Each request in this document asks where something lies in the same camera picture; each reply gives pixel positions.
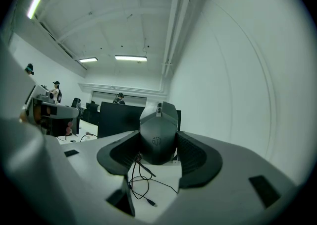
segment black cable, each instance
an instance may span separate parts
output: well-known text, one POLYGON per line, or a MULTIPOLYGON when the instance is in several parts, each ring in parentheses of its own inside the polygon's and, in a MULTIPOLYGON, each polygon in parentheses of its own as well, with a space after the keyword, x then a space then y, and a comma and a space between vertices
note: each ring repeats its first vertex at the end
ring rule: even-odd
MULTIPOLYGON (((133 167, 133 170, 132 170, 132 178, 133 178, 133 175, 134 175, 134 169, 135 169, 136 164, 137 164, 137 161, 135 161, 135 163, 134 163, 134 167, 133 167)), ((147 189, 147 191, 146 191, 143 195, 141 195, 141 194, 139 194, 139 193, 137 193, 137 192, 135 192, 135 191, 133 190, 133 180, 131 181, 131 190, 132 190, 132 193, 133 193, 134 197, 136 197, 137 199, 142 199, 142 198, 147 199, 146 197, 144 197, 144 195, 147 194, 147 192, 148 192, 149 189, 150 189, 149 181, 147 180, 147 178, 146 178, 145 176, 142 176, 142 177, 144 177, 143 180, 146 180, 147 183, 148 183, 148 189, 147 189)))
POLYGON ((85 137, 85 136, 87 136, 87 135, 94 135, 94 134, 92 134, 92 133, 87 133, 87 134, 85 134, 81 139, 80 139, 80 141, 79 142, 81 142, 81 140, 85 137))
MULTIPOLYGON (((139 179, 139 180, 133 180, 134 182, 137 182, 137 181, 143 181, 144 179, 139 179)), ((167 184, 164 184, 164 183, 162 183, 162 182, 160 182, 160 181, 157 181, 157 180, 155 180, 155 179, 148 179, 148 180, 152 180, 152 181, 155 181, 155 182, 158 182, 158 183, 160 183, 160 184, 163 184, 163 185, 165 185, 165 186, 168 186, 169 188, 171 188, 174 192, 176 192, 177 194, 178 194, 178 192, 177 191, 175 191, 175 189, 172 187, 172 186, 169 186, 169 185, 167 185, 167 184)))
POLYGON ((149 200, 148 198, 145 197, 145 194, 147 194, 147 192, 148 192, 149 189, 150 189, 149 180, 152 180, 152 181, 158 182, 158 183, 160 183, 160 184, 163 184, 163 185, 165 185, 165 186, 168 186, 168 187, 171 188, 176 194, 178 194, 178 192, 175 191, 173 187, 171 187, 171 186, 169 186, 169 185, 167 185, 167 184, 164 184, 164 183, 162 183, 162 182, 159 182, 159 181, 157 181, 157 180, 152 179, 153 173, 152 173, 149 169, 148 169, 147 172, 151 174, 151 177, 150 177, 150 178, 146 178, 145 176, 141 175, 141 163, 140 163, 140 160, 136 160, 135 163, 134 163, 133 170, 132 170, 132 178, 131 178, 131 180, 129 181, 129 185, 131 184, 131 185, 130 185, 130 189, 132 190, 133 195, 134 195, 137 199, 145 198, 145 199, 147 200, 147 202, 149 202, 152 206, 156 206, 156 204, 155 204, 152 200, 149 200), (136 163, 139 164, 139 174, 140 174, 140 175, 134 177, 133 175, 134 175, 134 169, 135 169, 136 163), (143 195, 141 195, 141 194, 139 194, 139 193, 137 193, 136 191, 133 190, 133 181, 136 182, 136 181, 143 181, 143 180, 146 180, 146 181, 147 181, 147 183, 148 183, 148 189, 147 189, 147 191, 146 191, 143 195))

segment wire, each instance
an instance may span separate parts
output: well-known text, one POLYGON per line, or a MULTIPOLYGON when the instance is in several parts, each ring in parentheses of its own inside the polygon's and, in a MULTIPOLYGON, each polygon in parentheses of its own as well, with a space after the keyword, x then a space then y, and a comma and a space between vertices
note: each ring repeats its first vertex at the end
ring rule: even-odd
POLYGON ((169 185, 167 185, 167 184, 164 184, 164 183, 162 183, 162 182, 160 182, 160 181, 157 181, 157 180, 152 179, 153 173, 152 173, 150 170, 149 170, 149 172, 148 172, 148 173, 151 174, 151 177, 150 177, 150 178, 146 178, 145 176, 141 175, 141 163, 140 163, 140 160, 141 160, 141 159, 138 159, 138 158, 136 159, 136 161, 135 161, 135 163, 134 163, 133 170, 132 170, 132 178, 131 178, 131 180, 129 181, 129 185, 131 186, 132 193, 133 193, 133 195, 134 195, 137 199, 145 198, 145 199, 147 200, 147 202, 149 202, 152 206, 155 206, 155 205, 156 205, 153 201, 151 201, 151 200, 149 200, 148 198, 145 197, 145 194, 147 194, 148 191, 149 191, 149 189, 150 189, 149 180, 152 180, 152 181, 158 182, 158 183, 160 183, 160 184, 163 184, 163 185, 165 185, 165 186, 168 186, 168 187, 171 188, 176 194, 178 194, 178 192, 175 191, 173 187, 171 187, 171 186, 169 186, 169 185), (137 163, 139 164, 139 174, 140 174, 140 175, 139 175, 139 176, 133 176, 133 175, 134 175, 134 169, 135 169, 135 166, 136 166, 137 163), (147 183, 148 183, 148 189, 147 189, 147 191, 146 191, 143 195, 141 195, 141 194, 139 194, 139 193, 137 193, 136 191, 133 190, 133 182, 144 181, 144 180, 146 180, 147 183))
POLYGON ((94 135, 94 134, 92 134, 92 133, 87 133, 87 134, 85 134, 81 139, 80 139, 80 141, 79 142, 81 142, 82 141, 82 139, 86 136, 86 135, 91 135, 91 136, 96 136, 96 135, 94 135))
MULTIPOLYGON (((144 179, 139 179, 139 180, 133 180, 134 182, 137 182, 137 181, 143 181, 144 179)), ((165 185, 165 186, 168 186, 169 188, 171 188, 174 192, 176 192, 177 194, 178 194, 178 192, 177 191, 175 191, 175 189, 172 187, 172 186, 169 186, 169 185, 167 185, 167 184, 164 184, 164 183, 162 183, 162 182, 160 182, 160 181, 157 181, 157 180, 155 180, 155 179, 148 179, 148 180, 152 180, 152 181, 155 181, 155 182, 158 182, 158 183, 160 183, 160 184, 163 184, 163 185, 165 185)))
MULTIPOLYGON (((132 170, 132 178, 133 178, 133 175, 134 175, 134 169, 135 169, 135 165, 136 165, 136 164, 137 164, 137 161, 135 161, 135 163, 134 163, 134 167, 133 167, 133 170, 132 170)), ((133 193, 134 197, 136 197, 137 199, 142 199, 142 198, 147 199, 146 197, 144 197, 144 195, 147 194, 147 192, 148 192, 149 189, 150 189, 150 184, 149 184, 148 179, 151 179, 151 178, 152 178, 152 175, 151 175, 150 178, 146 178, 145 176, 142 176, 142 175, 141 175, 141 177, 144 178, 144 179, 142 179, 142 180, 146 180, 147 183, 148 183, 148 189, 147 189, 147 191, 146 191, 143 195, 141 195, 141 194, 135 192, 135 191, 133 190, 133 180, 130 181, 130 182, 131 182, 131 190, 132 190, 132 193, 133 193)))
POLYGON ((145 51, 145 50, 144 50, 144 48, 145 48, 145 40, 144 40, 144 46, 143 46, 142 51, 145 53, 145 55, 144 55, 144 56, 147 56, 148 52, 147 52, 147 51, 145 51))

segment fluorescent light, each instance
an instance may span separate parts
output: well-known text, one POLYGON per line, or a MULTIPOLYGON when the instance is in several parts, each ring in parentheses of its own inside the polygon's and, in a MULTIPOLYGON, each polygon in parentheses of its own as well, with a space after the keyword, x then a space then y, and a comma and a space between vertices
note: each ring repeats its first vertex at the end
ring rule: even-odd
POLYGON ((91 58, 80 59, 79 61, 82 63, 86 63, 86 62, 98 61, 98 59, 96 57, 91 57, 91 58))
POLYGON ((147 61, 146 56, 120 56, 120 55, 116 55, 115 59, 117 59, 117 60, 132 60, 132 61, 147 61))
POLYGON ((27 16, 32 19, 36 8, 38 7, 41 0, 33 0, 28 10, 27 16))

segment person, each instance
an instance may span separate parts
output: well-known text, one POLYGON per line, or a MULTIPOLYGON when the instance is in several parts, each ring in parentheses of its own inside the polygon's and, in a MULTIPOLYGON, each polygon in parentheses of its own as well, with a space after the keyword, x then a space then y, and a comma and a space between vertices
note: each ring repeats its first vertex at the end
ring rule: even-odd
POLYGON ((34 75, 33 64, 29 63, 28 66, 25 68, 25 71, 28 75, 30 75, 30 74, 34 75))
POLYGON ((53 82, 54 83, 54 89, 50 90, 51 93, 53 93, 53 101, 55 104, 58 104, 60 103, 60 97, 61 97, 61 92, 60 92, 60 89, 59 89, 59 81, 55 81, 53 82))
POLYGON ((125 102, 123 101, 123 94, 122 93, 119 93, 118 94, 118 97, 116 99, 113 100, 113 104, 124 104, 125 105, 125 102))

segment cable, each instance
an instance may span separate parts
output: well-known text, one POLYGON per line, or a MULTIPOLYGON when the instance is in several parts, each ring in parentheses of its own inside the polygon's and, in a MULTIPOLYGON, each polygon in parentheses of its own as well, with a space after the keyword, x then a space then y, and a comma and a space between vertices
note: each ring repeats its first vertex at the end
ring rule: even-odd
POLYGON ((86 136, 86 135, 94 135, 94 134, 92 134, 92 133, 86 133, 81 139, 80 139, 80 141, 79 142, 81 142, 82 141, 82 139, 86 136))
MULTIPOLYGON (((134 182, 137 182, 137 181, 143 181, 144 179, 139 179, 139 180, 133 180, 134 182)), ((152 180, 152 181, 155 181, 155 182, 158 182, 158 183, 160 183, 160 184, 163 184, 163 185, 165 185, 165 186, 168 186, 169 188, 171 188, 174 192, 176 192, 177 194, 178 194, 178 192, 177 191, 175 191, 175 189, 172 187, 172 186, 169 186, 169 185, 167 185, 167 184, 164 184, 164 183, 162 183, 162 182, 160 182, 160 181, 157 181, 157 180, 155 180, 155 179, 148 179, 148 180, 152 180)))
POLYGON ((148 191, 149 191, 149 189, 150 189, 149 180, 152 180, 152 181, 158 182, 158 183, 160 183, 160 184, 163 184, 163 185, 165 185, 165 186, 168 186, 168 187, 171 188, 176 194, 178 194, 178 192, 175 191, 173 187, 171 187, 171 186, 169 186, 169 185, 167 185, 167 184, 164 184, 164 183, 162 183, 162 182, 160 182, 160 181, 157 181, 157 180, 152 179, 152 177, 153 177, 154 174, 153 174, 149 169, 147 169, 147 168, 144 167, 144 166, 142 166, 142 168, 143 168, 145 171, 147 171, 149 174, 151 174, 151 177, 150 177, 150 178, 146 178, 145 176, 143 176, 143 175, 141 174, 141 162, 140 162, 140 160, 141 160, 140 158, 137 158, 137 159, 135 160, 134 167, 133 167, 133 170, 132 170, 132 178, 131 178, 131 180, 129 181, 129 187, 130 187, 130 189, 132 190, 132 193, 133 193, 133 195, 136 197, 136 199, 145 198, 149 204, 151 204, 151 205, 154 206, 154 207, 157 206, 155 202, 153 202, 152 200, 150 200, 150 199, 148 199, 148 198, 145 197, 145 194, 147 194, 148 191), (139 164, 139 174, 140 174, 140 175, 139 175, 139 176, 134 176, 134 169, 135 169, 135 166, 136 166, 137 163, 139 164), (143 195, 141 195, 141 194, 139 194, 139 193, 137 193, 136 191, 133 190, 133 182, 136 182, 136 181, 144 181, 144 180, 146 180, 147 183, 148 183, 148 189, 147 189, 147 191, 146 191, 143 195))
POLYGON ((148 52, 147 52, 147 51, 145 51, 145 50, 144 50, 144 48, 145 48, 145 44, 144 44, 144 46, 143 46, 142 51, 145 53, 145 55, 144 55, 144 56, 147 56, 148 52))

